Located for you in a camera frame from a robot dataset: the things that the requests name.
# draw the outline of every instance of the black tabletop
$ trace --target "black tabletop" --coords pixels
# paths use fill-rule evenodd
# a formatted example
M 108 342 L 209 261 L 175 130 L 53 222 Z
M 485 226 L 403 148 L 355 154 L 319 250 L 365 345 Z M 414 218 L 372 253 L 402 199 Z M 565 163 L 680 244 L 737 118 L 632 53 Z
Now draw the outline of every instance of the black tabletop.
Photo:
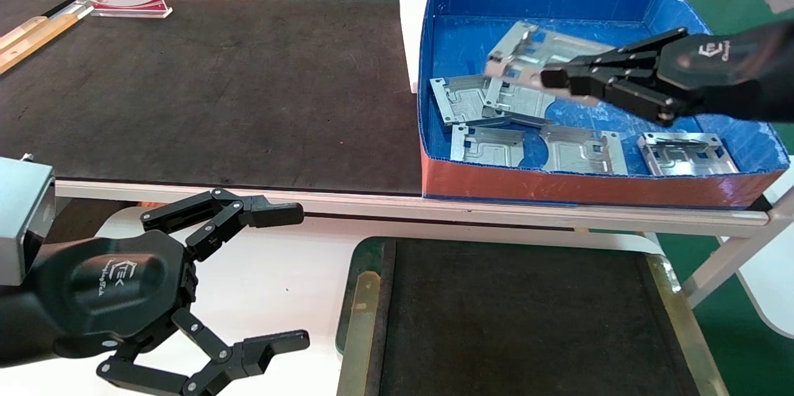
M 62 179 L 421 193 L 396 1 L 168 0 L 0 77 L 0 155 Z

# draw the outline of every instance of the workbench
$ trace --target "workbench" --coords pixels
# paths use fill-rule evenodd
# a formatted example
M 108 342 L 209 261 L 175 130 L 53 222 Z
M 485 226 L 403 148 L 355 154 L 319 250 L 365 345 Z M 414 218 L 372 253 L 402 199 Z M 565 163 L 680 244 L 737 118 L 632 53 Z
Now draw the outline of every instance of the workbench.
M 169 2 L 165 20 L 85 17 L 3 76 L 0 156 L 35 153 L 66 197 L 171 202 L 223 186 L 314 216 L 734 237 L 684 284 L 692 306 L 791 220 L 790 207 L 423 199 L 399 3 Z

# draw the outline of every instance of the white table frame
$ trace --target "white table frame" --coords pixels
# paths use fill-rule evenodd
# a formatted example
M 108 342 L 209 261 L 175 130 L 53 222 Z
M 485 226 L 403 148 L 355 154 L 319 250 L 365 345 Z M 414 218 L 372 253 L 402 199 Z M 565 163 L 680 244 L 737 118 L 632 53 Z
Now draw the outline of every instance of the white table frame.
M 103 182 L 57 181 L 62 197 L 170 203 L 206 191 L 207 187 L 156 186 Z M 314 214 L 352 215 L 382 220 L 431 220 L 534 227 L 568 227 L 625 232 L 729 236 L 683 285 L 694 308 L 735 274 L 752 255 L 792 222 L 794 189 L 769 212 L 684 210 L 651 207 L 553 207 L 480 204 L 409 196 L 374 196 L 264 189 L 230 189 L 240 195 L 264 194 L 276 203 L 300 202 Z

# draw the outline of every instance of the metal bracket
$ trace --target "metal bracket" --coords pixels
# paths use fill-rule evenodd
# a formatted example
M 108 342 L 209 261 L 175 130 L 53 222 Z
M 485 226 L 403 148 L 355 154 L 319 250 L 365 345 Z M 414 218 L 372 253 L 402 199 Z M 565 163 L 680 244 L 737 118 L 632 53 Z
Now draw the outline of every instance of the metal bracket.
M 617 132 L 545 125 L 541 129 L 541 138 L 548 147 L 544 171 L 628 174 Z
M 520 88 L 501 79 L 491 79 L 485 95 L 485 108 L 504 111 L 514 124 L 542 127 L 552 124 L 545 118 L 546 110 L 556 96 L 534 89 Z
M 739 170 L 716 133 L 646 132 L 637 141 L 655 176 L 707 176 Z
M 455 124 L 485 127 L 510 124 L 510 118 L 504 111 L 485 107 L 485 94 L 490 81 L 482 76 L 430 80 L 446 132 L 451 131 Z
M 524 131 L 455 125 L 449 158 L 454 161 L 518 167 L 524 160 Z
M 572 96 L 567 89 L 544 88 L 540 73 L 547 63 L 566 63 L 577 56 L 597 55 L 612 49 L 604 43 L 547 31 L 520 20 L 488 54 L 485 76 L 593 107 L 598 100 L 592 97 Z

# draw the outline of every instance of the white table leg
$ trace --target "white table leg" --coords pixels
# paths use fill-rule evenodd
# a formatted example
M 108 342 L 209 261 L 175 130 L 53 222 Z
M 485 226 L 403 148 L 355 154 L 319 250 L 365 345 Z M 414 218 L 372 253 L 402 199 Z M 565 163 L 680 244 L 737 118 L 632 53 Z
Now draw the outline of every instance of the white table leg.
M 693 272 L 683 285 L 694 308 L 714 292 L 739 267 L 774 240 L 794 220 L 794 189 L 788 190 L 769 212 L 769 223 L 752 238 L 730 238 Z

